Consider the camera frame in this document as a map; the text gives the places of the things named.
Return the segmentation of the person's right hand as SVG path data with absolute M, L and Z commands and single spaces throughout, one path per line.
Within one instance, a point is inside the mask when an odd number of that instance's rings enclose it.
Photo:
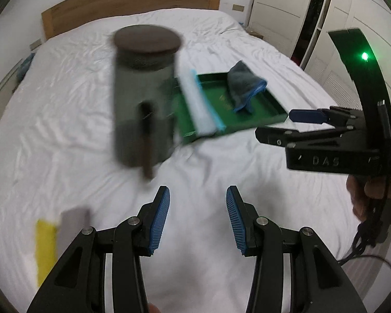
M 385 179 L 375 178 L 366 181 L 364 186 L 358 183 L 355 176 L 349 175 L 346 188 L 352 202 L 352 212 L 360 220 L 366 220 L 366 206 L 370 199 L 380 200 L 384 195 Z M 388 198 L 391 198 L 391 183 L 388 188 Z

